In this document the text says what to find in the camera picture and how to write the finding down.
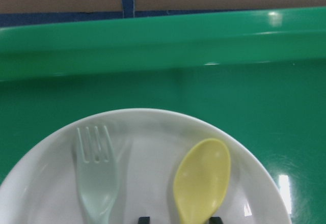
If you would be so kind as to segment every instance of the green surface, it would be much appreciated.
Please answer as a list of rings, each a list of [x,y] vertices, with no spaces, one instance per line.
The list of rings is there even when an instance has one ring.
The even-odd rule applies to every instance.
[[[323,223],[325,20],[312,8],[0,29],[0,179],[75,120],[163,108],[229,133],[276,182],[288,175],[293,223]]]

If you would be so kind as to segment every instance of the yellow spoon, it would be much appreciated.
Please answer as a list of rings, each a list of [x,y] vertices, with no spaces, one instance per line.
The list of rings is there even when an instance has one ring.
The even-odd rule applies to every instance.
[[[173,194],[180,224],[203,224],[220,207],[228,189],[230,153],[218,139],[196,144],[175,175]]]

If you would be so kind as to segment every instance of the spoon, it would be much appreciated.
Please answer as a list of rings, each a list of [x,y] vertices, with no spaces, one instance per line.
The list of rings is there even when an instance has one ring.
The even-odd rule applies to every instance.
[[[204,224],[221,206],[231,171],[230,153],[221,140],[196,144],[182,160],[173,194],[180,224]]]

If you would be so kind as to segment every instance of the green tray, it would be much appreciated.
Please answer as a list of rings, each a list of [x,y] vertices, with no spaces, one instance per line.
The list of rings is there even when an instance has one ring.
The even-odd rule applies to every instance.
[[[0,178],[57,129],[152,107],[239,140],[278,184],[294,224],[326,220],[326,8],[0,29]]]

